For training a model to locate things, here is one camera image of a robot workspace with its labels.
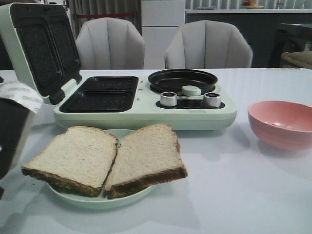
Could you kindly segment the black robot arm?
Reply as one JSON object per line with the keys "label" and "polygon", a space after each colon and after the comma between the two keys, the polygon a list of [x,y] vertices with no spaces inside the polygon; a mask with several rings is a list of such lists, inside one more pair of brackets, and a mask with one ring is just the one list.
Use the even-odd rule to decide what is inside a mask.
{"label": "black robot arm", "polygon": [[22,154],[41,96],[17,81],[0,79],[0,177],[14,168]]}

